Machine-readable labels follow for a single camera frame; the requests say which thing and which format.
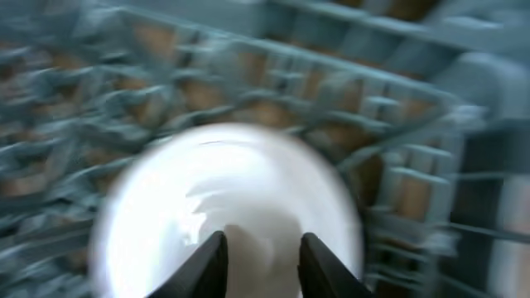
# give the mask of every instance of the white dish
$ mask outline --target white dish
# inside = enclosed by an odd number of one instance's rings
[[[229,243],[226,297],[300,296],[301,235],[315,233],[362,273],[361,226],[347,189],[302,142],[247,124],[191,129],[118,180],[91,244],[99,297],[145,297],[215,230]]]

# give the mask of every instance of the white bowl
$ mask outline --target white bowl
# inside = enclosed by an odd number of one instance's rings
[[[247,124],[191,129],[126,171],[91,245],[99,297],[145,297],[215,230],[229,244],[227,297],[300,296],[301,235],[362,273],[358,215],[332,168],[294,138]]]

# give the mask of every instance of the plate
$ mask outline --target plate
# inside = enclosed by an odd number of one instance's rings
[[[301,296],[301,235],[315,233],[361,276],[361,223],[333,168],[264,127],[188,130],[151,150],[110,191],[91,239],[99,297],[145,297],[214,231],[229,246],[226,297]]]

